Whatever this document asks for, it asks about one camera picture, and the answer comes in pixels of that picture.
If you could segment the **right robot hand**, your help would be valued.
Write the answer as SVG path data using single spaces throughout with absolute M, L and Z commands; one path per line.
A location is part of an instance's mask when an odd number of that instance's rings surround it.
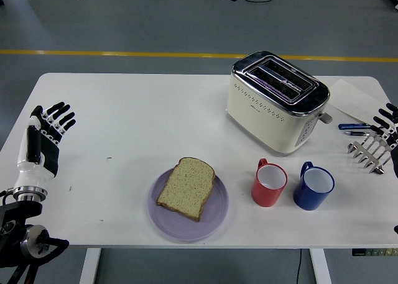
M 387 103 L 386 108 L 380 108 L 378 110 L 380 116 L 373 117 L 376 125 L 371 125 L 371 130 L 384 144 L 384 150 L 389 153 L 394 173 L 397 176 L 397 106 Z

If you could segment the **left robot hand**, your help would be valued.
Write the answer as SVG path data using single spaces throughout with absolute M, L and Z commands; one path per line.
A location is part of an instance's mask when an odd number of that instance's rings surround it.
M 36 106 L 30 114 L 22 137 L 15 187 L 45 188 L 58 172 L 59 143 L 74 124 L 75 113 L 70 105 L 59 102 L 44 109 Z

